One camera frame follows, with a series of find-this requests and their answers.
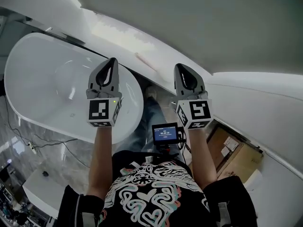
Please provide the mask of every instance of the jeans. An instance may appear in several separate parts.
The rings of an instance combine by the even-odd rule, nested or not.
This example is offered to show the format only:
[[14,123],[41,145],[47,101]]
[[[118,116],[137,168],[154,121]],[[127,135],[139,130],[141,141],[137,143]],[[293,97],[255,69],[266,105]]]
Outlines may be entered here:
[[[133,152],[160,153],[153,144],[152,125],[167,123],[163,112],[153,97],[149,97],[144,105],[142,118],[135,131],[118,146],[116,152],[129,150]],[[184,163],[184,159],[176,144],[170,145],[170,155]]]

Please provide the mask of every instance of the white bathtub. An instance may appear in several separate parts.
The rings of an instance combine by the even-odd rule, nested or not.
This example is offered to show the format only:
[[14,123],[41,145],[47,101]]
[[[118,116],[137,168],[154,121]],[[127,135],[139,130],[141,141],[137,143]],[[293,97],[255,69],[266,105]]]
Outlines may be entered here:
[[[94,142],[96,128],[87,122],[89,75],[106,58],[49,37],[32,33],[9,54],[4,85],[13,110],[44,128]],[[140,122],[143,96],[135,77],[119,65],[123,105],[113,128],[113,144],[129,136]]]

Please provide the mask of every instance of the black graphic t-shirt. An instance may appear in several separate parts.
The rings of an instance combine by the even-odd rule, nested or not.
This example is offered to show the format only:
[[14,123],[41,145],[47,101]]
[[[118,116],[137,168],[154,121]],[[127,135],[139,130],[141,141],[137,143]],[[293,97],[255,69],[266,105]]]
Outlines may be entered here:
[[[217,227],[219,223],[224,226],[218,208],[221,203],[226,203],[233,226],[257,226],[250,196],[238,177],[217,181],[202,191],[185,164],[157,154],[152,154],[153,161],[147,163],[150,162],[149,155],[133,152],[114,155],[115,180],[105,201],[94,196],[81,196],[77,226],[85,226],[86,212],[95,215],[95,226],[98,227]],[[73,205],[77,199],[74,192],[68,193],[71,188],[65,192],[57,226],[74,226],[71,216],[75,216]],[[73,210],[67,212],[67,206]]]

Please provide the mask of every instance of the gray floor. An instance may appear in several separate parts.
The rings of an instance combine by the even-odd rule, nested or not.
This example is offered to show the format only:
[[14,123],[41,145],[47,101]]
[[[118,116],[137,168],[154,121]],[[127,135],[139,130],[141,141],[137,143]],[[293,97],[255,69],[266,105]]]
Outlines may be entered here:
[[[178,121],[177,115],[169,106],[173,95],[158,86],[155,86],[155,88],[157,100],[167,121]],[[49,141],[67,141],[71,139],[68,136],[47,130],[22,119],[20,120],[8,102],[7,105],[10,125],[12,128],[19,129],[25,143],[31,141],[37,146],[56,143],[48,143],[39,139],[38,136]],[[19,134],[17,130],[12,131],[9,128],[5,98],[2,96],[0,97],[0,165],[5,166],[8,161],[11,161],[11,164],[21,173],[24,179],[27,179],[41,165],[60,185],[66,186],[69,184],[79,193],[86,192],[88,187],[88,166],[91,161],[93,144],[75,140],[66,143],[71,153],[63,144],[58,144],[36,148],[37,154],[35,155],[17,134]],[[185,155],[186,159],[191,161],[190,154],[187,152]]]

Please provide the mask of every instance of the human arm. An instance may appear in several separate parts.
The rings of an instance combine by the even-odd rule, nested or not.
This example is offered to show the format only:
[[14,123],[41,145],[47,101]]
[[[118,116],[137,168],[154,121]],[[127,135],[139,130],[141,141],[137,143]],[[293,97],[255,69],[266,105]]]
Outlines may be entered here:
[[112,183],[112,128],[99,127],[90,164],[87,195],[94,195],[105,200]]
[[217,181],[217,172],[202,129],[189,130],[194,180],[203,190]]

